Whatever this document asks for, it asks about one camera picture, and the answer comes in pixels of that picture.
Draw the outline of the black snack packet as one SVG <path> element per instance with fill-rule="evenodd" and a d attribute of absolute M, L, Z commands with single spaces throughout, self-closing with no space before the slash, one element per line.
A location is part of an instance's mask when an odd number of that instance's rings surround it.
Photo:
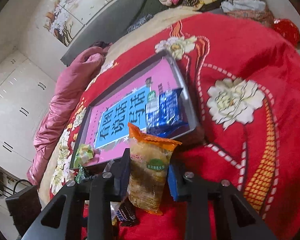
<path fill-rule="evenodd" d="M 121 226 L 131 227 L 139 222 L 135 214 L 135 206 L 128 198 L 120 204 L 116 216 Z"/>

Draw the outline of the green snack packet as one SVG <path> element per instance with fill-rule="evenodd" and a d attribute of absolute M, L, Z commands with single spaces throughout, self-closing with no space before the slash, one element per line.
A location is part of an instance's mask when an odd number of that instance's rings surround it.
<path fill-rule="evenodd" d="M 93 159 L 94 157 L 94 148 L 89 144 L 80 144 L 75 158 L 74 158 L 74 168 L 78 168 L 79 165 L 84 165 Z"/>

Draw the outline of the orange pastry packet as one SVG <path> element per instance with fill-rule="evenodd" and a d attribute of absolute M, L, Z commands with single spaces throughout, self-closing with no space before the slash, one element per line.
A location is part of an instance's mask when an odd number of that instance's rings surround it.
<path fill-rule="evenodd" d="M 160 203 L 168 167 L 175 148 L 182 143 L 143 133 L 129 123 L 129 201 L 147 213 L 161 215 Z"/>

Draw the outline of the blue snack packet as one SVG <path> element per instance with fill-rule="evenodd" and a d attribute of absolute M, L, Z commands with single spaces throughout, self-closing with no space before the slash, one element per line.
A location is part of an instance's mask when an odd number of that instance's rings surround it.
<path fill-rule="evenodd" d="M 182 88 L 167 90 L 146 105 L 147 133 L 161 138 L 170 138 L 188 122 L 183 116 Z"/>

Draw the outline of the pink book with blue label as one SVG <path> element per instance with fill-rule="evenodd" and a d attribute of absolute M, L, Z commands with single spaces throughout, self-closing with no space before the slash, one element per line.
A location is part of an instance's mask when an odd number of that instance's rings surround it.
<path fill-rule="evenodd" d="M 159 93 L 181 87 L 175 69 L 166 57 L 117 86 L 102 100 L 92 103 L 85 113 L 80 142 L 95 150 L 94 166 L 122 156 L 129 146 L 128 123 L 146 131 L 146 104 Z"/>

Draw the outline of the white wardrobe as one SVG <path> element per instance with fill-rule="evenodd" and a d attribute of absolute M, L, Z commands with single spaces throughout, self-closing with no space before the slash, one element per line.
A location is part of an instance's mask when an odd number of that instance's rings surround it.
<path fill-rule="evenodd" d="M 0 63 L 0 167 L 23 179 L 55 82 L 19 51 Z"/>

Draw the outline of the red floral blanket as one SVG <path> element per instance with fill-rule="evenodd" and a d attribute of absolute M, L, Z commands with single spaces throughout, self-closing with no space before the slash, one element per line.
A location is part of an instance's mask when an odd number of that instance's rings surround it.
<path fill-rule="evenodd" d="M 116 59 L 71 117 L 69 155 L 89 103 L 166 49 L 188 81 L 205 137 L 173 154 L 243 193 L 278 239 L 300 239 L 300 55 L 274 30 L 209 12 L 178 20 Z"/>

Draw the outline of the grey tray box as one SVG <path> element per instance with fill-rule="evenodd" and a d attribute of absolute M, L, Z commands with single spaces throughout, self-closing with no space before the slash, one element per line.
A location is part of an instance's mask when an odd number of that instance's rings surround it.
<path fill-rule="evenodd" d="M 163 50 L 133 68 L 116 81 L 88 107 L 80 126 L 74 151 L 83 144 L 94 151 L 83 165 L 100 170 L 111 159 L 121 158 L 128 148 L 129 122 L 146 131 L 146 104 L 168 90 L 180 88 L 183 118 L 186 124 L 170 134 L 183 147 L 203 139 L 186 82 L 171 53 Z"/>

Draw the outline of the pink quilt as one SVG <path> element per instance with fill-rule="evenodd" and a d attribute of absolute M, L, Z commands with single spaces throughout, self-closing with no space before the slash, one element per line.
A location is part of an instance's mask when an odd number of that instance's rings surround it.
<path fill-rule="evenodd" d="M 36 153 L 27 172 L 31 184 L 39 185 L 42 181 L 53 150 L 72 112 L 90 81 L 101 70 L 109 48 L 110 46 L 104 48 L 93 46 L 84 50 L 57 79 L 48 112 L 43 117 L 33 140 Z"/>

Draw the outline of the red plastic bag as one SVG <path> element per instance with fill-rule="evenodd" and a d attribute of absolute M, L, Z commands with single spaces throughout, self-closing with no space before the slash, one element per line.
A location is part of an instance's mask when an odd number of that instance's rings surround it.
<path fill-rule="evenodd" d="M 295 47 L 300 42 L 300 31 L 289 19 L 275 19 L 273 29 Z"/>

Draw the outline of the beige bed sheet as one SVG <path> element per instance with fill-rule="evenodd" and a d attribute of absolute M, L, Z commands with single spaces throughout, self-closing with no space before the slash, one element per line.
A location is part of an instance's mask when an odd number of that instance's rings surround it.
<path fill-rule="evenodd" d="M 91 94 L 92 90 L 90 87 L 96 87 L 99 90 L 103 89 L 103 85 L 98 81 L 98 78 L 103 78 L 104 72 L 115 67 L 116 59 L 132 47 L 143 42 L 144 40 L 152 37 L 153 35 L 159 33 L 160 31 L 166 29 L 170 25 L 174 24 L 178 20 L 196 15 L 197 12 L 191 11 L 189 9 L 168 9 L 157 13 L 151 20 L 139 27 L 138 29 L 126 34 L 114 44 L 110 44 L 106 59 L 101 67 L 101 70 L 96 74 L 96 76 L 90 81 L 89 85 L 83 92 L 76 108 L 72 112 L 70 119 L 74 115 L 78 115 L 83 111 L 83 103 L 85 99 L 84 94 Z M 68 149 L 68 140 L 70 131 L 72 129 L 72 122 L 69 119 L 65 126 L 65 129 L 53 150 L 50 157 L 46 170 L 44 172 L 42 181 L 38 185 L 38 196 L 44 205 L 47 205 L 50 198 L 58 192 L 62 183 L 69 176 L 64 173 L 64 165 L 70 163 L 68 155 L 70 153 Z"/>

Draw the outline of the grey clothes heap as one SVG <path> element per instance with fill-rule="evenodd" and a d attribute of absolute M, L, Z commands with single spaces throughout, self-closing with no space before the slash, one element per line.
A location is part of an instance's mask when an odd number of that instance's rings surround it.
<path fill-rule="evenodd" d="M 235 10 L 264 11 L 266 6 L 266 2 L 261 0 L 227 0 L 221 3 L 223 12 Z"/>

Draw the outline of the dark patterned pillow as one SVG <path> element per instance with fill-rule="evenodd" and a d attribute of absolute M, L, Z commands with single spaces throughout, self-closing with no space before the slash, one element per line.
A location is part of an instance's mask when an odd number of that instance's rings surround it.
<path fill-rule="evenodd" d="M 153 18 L 152 14 L 147 14 L 146 16 L 143 16 L 142 18 L 136 20 L 132 25 L 130 25 L 127 28 L 127 33 L 130 33 L 132 31 L 134 31 L 135 29 L 138 29 L 139 27 L 141 27 L 142 25 L 144 25 L 145 23 L 147 23 L 152 18 Z"/>

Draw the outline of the grey headboard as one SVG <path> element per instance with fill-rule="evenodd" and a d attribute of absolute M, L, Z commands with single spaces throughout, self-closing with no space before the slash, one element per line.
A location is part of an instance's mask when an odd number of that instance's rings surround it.
<path fill-rule="evenodd" d="M 166 10 L 159 0 L 116 0 L 103 9 L 75 38 L 61 57 L 64 65 L 71 62 L 96 42 L 114 43 L 127 34 L 127 29 L 144 16 Z"/>

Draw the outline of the wall painting panels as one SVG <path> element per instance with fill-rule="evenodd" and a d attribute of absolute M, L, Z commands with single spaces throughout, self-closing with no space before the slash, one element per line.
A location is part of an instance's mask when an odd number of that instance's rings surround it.
<path fill-rule="evenodd" d="M 66 47 L 112 0 L 49 0 L 43 27 Z"/>

